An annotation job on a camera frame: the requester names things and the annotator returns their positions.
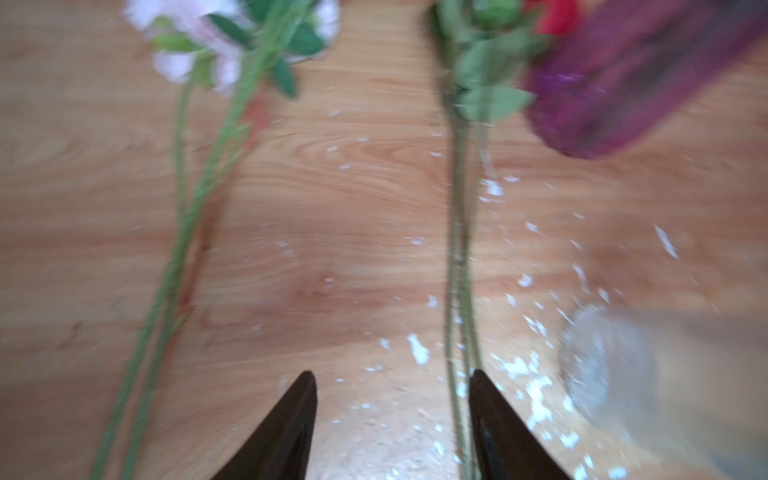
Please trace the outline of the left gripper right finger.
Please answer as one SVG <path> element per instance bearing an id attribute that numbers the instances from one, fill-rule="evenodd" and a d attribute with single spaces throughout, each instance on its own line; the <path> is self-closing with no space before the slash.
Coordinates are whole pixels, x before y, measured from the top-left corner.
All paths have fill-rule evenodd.
<path id="1" fill-rule="evenodd" d="M 480 475 L 485 480 L 569 480 L 488 375 L 470 379 L 469 407 Z"/>

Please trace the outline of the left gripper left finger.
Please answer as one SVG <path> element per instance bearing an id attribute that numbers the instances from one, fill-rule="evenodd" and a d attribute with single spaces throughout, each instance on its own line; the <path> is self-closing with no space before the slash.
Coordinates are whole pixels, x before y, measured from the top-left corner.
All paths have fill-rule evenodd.
<path id="1" fill-rule="evenodd" d="M 317 383 L 302 372 L 213 480 L 304 480 L 318 407 Z"/>

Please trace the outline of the purple ribbed glass vase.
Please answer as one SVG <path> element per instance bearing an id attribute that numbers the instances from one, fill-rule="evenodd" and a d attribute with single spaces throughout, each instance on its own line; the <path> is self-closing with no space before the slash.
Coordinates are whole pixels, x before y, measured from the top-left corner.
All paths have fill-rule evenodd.
<path id="1" fill-rule="evenodd" d="M 535 64 L 528 119 L 565 156 L 606 157 L 766 34 L 764 1 L 605 1 Z"/>

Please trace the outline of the pink mini rose spray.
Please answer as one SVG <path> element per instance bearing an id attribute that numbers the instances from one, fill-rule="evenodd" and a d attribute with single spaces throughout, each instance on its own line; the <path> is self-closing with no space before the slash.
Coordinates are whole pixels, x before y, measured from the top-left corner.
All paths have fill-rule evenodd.
<path id="1" fill-rule="evenodd" d="M 534 101 L 524 75 L 578 25 L 581 13 L 578 1 L 435 1 L 426 14 L 450 135 L 443 331 L 454 453 L 462 479 L 480 476 L 468 400 L 469 377 L 482 365 L 471 255 L 490 129 Z"/>

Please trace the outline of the clear ribbed glass vase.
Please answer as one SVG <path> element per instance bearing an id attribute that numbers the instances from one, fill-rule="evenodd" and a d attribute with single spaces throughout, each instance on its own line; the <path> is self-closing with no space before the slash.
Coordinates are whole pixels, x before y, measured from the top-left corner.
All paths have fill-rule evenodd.
<path id="1" fill-rule="evenodd" d="M 559 362 L 595 428 L 729 479 L 766 478 L 766 319 L 587 306 Z"/>

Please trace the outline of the mixed flower bunch on table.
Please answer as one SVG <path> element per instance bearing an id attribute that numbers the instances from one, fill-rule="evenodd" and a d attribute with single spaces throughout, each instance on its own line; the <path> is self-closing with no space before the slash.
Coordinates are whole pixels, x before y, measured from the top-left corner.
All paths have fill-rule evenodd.
<path id="1" fill-rule="evenodd" d="M 254 109 L 263 84 L 272 81 L 288 99 L 298 95 L 293 64 L 320 57 L 341 27 L 338 1 L 128 1 L 124 18 L 153 50 L 155 70 L 181 86 L 174 116 L 171 161 L 176 234 L 170 257 L 133 352 L 126 364 L 102 439 L 90 468 L 101 479 L 132 393 L 139 394 L 119 476 L 134 477 L 153 397 L 180 313 L 186 262 L 205 207 L 255 134 L 268 125 Z M 187 173 L 185 134 L 196 91 L 227 94 L 230 104 L 212 142 L 200 179 Z"/>

